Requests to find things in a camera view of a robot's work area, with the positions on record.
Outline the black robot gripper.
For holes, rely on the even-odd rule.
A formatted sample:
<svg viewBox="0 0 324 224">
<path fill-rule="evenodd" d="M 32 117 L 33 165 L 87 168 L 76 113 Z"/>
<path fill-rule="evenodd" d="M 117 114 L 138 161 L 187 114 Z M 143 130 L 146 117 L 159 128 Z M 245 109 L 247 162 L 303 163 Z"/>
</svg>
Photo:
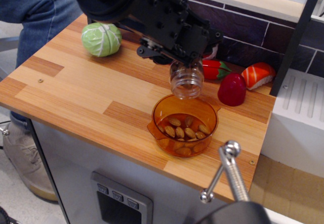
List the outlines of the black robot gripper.
<svg viewBox="0 0 324 224">
<path fill-rule="evenodd" d="M 223 39 L 222 31 L 191 10 L 188 0 L 134 0 L 126 27 L 142 37 L 138 55 L 162 65 L 176 60 L 189 66 Z"/>
</svg>

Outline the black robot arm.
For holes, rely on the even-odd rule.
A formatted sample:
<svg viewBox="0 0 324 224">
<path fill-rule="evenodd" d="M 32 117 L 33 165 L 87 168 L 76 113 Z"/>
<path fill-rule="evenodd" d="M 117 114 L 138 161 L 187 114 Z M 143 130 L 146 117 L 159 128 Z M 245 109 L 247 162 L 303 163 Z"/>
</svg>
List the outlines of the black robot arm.
<svg viewBox="0 0 324 224">
<path fill-rule="evenodd" d="M 137 53 L 157 64 L 186 66 L 212 53 L 220 30 L 190 9 L 188 0 L 77 0 L 92 20 L 118 23 L 140 35 Z"/>
</svg>

